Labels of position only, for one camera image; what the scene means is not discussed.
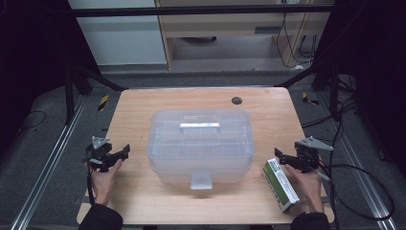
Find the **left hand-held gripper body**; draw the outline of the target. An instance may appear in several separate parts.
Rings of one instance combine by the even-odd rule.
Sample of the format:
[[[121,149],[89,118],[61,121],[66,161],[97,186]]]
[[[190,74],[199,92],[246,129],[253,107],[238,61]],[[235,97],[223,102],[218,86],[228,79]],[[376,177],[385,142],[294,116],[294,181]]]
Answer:
[[[100,170],[102,173],[109,171],[114,166],[119,156],[110,153],[112,145],[108,143],[109,138],[93,136],[91,142],[85,148],[83,161],[88,163],[92,169]]]

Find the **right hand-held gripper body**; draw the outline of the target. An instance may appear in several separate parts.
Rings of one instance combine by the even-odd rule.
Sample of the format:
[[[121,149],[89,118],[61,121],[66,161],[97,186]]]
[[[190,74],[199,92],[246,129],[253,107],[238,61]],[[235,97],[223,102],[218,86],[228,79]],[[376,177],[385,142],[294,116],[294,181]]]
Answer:
[[[319,168],[320,150],[333,151],[332,146],[329,146],[312,136],[296,141],[294,148],[300,162],[304,163],[300,167],[302,173],[311,172]]]

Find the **green and white carton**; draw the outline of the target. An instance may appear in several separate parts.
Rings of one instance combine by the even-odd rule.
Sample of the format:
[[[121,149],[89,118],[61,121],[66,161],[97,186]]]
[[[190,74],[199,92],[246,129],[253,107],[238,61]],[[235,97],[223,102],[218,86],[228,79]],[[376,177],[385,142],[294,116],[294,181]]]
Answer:
[[[296,191],[276,158],[271,158],[264,163],[262,176],[283,213],[288,213],[295,204],[300,202]]]

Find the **clear plastic storage box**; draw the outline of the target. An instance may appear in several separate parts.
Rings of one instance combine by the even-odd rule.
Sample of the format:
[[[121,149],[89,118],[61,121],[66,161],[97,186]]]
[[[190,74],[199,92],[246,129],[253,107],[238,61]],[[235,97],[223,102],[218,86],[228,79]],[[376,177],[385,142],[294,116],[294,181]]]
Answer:
[[[149,164],[163,183],[210,190],[244,180],[255,144],[243,109],[167,109],[152,116]]]

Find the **person's right hand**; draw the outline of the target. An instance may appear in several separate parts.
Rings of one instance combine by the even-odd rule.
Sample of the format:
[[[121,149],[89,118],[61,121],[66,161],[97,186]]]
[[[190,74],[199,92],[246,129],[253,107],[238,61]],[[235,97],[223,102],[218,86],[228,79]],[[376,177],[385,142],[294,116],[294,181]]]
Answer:
[[[296,184],[301,189],[309,208],[310,213],[323,213],[325,211],[321,197],[321,178],[316,172],[302,173],[290,165],[285,169],[291,174]]]

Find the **person's left hand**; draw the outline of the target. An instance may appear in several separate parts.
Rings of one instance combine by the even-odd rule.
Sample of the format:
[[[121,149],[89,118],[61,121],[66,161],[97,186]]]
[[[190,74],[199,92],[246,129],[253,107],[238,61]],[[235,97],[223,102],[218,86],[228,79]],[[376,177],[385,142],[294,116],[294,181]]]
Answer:
[[[91,174],[95,202],[106,206],[110,200],[112,189],[123,160],[119,159],[108,172],[93,172]]]

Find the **yellow black striped tape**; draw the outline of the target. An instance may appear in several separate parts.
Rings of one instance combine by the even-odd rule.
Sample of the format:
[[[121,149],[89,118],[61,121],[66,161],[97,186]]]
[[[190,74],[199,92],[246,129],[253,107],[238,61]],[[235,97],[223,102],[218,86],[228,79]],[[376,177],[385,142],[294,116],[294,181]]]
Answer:
[[[107,95],[107,94],[103,95],[101,97],[101,101],[100,101],[99,106],[98,106],[98,111],[103,111],[103,109],[104,109],[104,107],[105,107],[105,105],[106,105],[106,103],[108,101],[108,98],[109,98],[109,95]]]
[[[305,92],[302,93],[302,100],[305,103],[318,105],[319,102],[317,100],[310,100]]]

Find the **black metal stand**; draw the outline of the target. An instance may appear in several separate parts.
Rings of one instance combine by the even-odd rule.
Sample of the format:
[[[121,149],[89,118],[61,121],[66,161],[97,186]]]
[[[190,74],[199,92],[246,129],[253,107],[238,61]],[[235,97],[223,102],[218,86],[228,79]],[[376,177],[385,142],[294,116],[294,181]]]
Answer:
[[[315,61],[310,67],[303,70],[293,78],[282,83],[276,84],[276,87],[288,88],[294,83],[303,80],[304,78],[315,74],[311,87],[316,90],[323,90],[326,85],[329,85],[329,112],[333,118],[338,121],[338,80],[339,72],[338,65],[334,61]]]
[[[74,94],[73,87],[76,87],[81,95],[89,95],[92,92],[92,87],[88,82],[88,78],[93,79],[104,86],[114,91],[124,91],[126,87],[104,78],[101,74],[91,71],[83,66],[67,67],[63,71],[65,102],[66,102],[66,122],[68,125],[74,118]]]

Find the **white cabinet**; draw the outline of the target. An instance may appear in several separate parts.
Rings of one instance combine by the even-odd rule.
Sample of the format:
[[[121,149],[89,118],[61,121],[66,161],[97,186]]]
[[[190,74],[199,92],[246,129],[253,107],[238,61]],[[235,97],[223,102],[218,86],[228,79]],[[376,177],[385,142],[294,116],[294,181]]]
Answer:
[[[68,0],[73,10],[154,8],[154,0]],[[166,64],[158,17],[78,17],[99,66]]]

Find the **light wooden desk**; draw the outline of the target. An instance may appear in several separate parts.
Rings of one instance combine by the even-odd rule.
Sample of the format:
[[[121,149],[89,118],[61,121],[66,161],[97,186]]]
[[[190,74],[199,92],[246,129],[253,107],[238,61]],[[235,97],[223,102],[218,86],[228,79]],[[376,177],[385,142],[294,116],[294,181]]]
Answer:
[[[333,0],[155,0],[158,7],[248,6],[329,4]],[[237,13],[161,15],[166,39],[236,35],[271,35],[280,51],[282,63],[298,61],[296,53],[304,36],[321,35],[327,12]]]

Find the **black horizontal bar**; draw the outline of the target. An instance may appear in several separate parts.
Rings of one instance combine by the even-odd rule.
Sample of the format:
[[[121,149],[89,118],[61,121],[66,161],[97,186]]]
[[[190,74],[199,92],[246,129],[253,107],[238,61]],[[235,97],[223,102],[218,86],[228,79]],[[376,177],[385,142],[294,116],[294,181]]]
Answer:
[[[248,5],[248,6],[197,6],[160,8],[81,9],[66,14],[75,17],[237,14],[237,13],[285,13],[285,12],[331,12],[334,4],[322,5]]]

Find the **aluminium floor rail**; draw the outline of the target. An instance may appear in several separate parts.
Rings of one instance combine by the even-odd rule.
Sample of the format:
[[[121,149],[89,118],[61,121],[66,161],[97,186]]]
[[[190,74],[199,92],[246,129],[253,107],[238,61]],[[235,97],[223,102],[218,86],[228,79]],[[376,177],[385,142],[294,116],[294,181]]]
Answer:
[[[394,200],[386,190],[386,187],[376,177],[364,169],[358,157],[355,155],[347,135],[344,130],[341,129],[342,123],[336,121],[331,121],[330,123],[334,130],[334,137],[332,140],[334,150],[330,154],[328,166],[331,170],[333,168],[351,170],[354,180],[357,182],[357,186],[359,187],[372,214],[370,216],[362,214],[360,211],[349,206],[338,195],[335,195],[331,200],[340,203],[358,217],[375,221],[381,230],[398,230],[392,218],[392,215],[395,212]],[[333,165],[332,161],[335,153],[342,153],[346,158],[347,163]]]
[[[74,114],[72,119],[70,120],[69,123],[67,123],[64,127],[63,130],[61,131],[60,135],[58,136],[58,139],[44,165],[42,168],[42,171],[37,178],[36,182],[34,183],[34,186],[26,199],[23,207],[19,211],[18,215],[14,219],[10,230],[26,230],[30,220],[34,214],[34,211],[36,210],[36,207],[42,198],[49,181],[51,177],[54,174],[54,171],[56,169],[56,166],[59,162],[60,157],[62,156],[62,153],[64,152],[68,141],[70,140],[70,137],[72,133],[74,132],[74,129],[79,121],[79,117],[83,111],[83,107],[87,101],[87,98],[85,96],[79,96],[78,102],[75,105],[74,108]]]

